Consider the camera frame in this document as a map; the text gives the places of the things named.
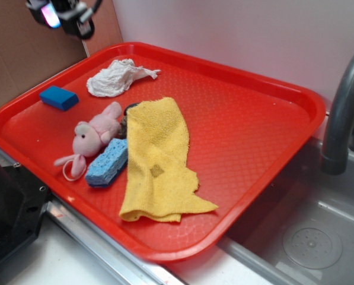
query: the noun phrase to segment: faucet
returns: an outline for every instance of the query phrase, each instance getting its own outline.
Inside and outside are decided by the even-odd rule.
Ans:
[[[336,91],[320,153],[322,172],[339,175],[347,167],[348,149],[354,151],[354,56]]]

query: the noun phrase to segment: sink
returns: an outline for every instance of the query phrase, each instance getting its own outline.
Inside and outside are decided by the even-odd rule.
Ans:
[[[354,284],[354,153],[331,176],[320,147],[311,138],[219,242],[275,284]]]

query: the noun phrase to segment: blue sponge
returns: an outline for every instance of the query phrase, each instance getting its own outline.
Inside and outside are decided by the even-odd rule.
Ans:
[[[125,168],[128,161],[127,140],[114,138],[88,167],[85,179],[91,187],[107,187]]]
[[[68,110],[79,102],[78,96],[68,90],[51,86],[40,93],[42,102],[61,110]]]

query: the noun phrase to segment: yellow cloth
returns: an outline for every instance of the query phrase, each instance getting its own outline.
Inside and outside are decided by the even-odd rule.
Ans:
[[[218,206],[194,194],[199,180],[186,167],[189,132],[172,98],[142,102],[127,111],[128,182],[120,217],[180,221],[183,213]]]

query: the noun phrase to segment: plush toy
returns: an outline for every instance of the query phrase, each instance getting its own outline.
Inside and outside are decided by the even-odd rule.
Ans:
[[[54,162],[55,166],[63,165],[63,175],[68,181],[79,179],[85,172],[86,157],[96,155],[117,135],[121,126],[117,118],[122,114],[118,102],[108,105],[105,110],[89,122],[79,122],[74,129],[75,138],[72,143],[74,154],[62,157]],[[66,166],[72,162],[71,176],[66,175]]]

